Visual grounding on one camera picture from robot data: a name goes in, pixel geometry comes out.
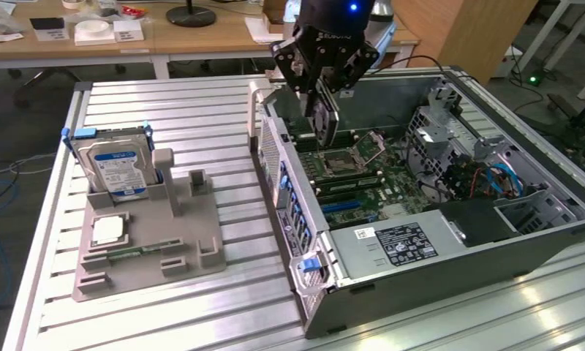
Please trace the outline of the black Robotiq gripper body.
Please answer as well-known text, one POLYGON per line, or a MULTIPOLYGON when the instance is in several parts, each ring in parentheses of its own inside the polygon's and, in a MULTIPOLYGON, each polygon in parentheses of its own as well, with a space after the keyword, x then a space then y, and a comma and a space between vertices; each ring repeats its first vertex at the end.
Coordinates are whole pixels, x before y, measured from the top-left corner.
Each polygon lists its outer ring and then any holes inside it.
POLYGON ((301 2, 293 38, 309 69, 340 66, 372 47, 365 38, 372 7, 372 1, 301 2))

